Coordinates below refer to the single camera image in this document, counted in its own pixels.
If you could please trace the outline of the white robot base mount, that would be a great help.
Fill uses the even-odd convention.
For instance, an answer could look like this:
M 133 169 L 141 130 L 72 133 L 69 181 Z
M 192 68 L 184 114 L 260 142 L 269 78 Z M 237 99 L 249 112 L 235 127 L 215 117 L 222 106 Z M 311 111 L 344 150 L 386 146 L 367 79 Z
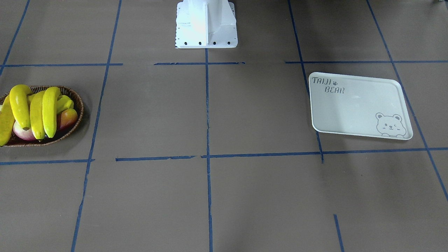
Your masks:
M 176 48 L 236 48 L 234 3 L 228 0 L 183 0 L 176 6 Z

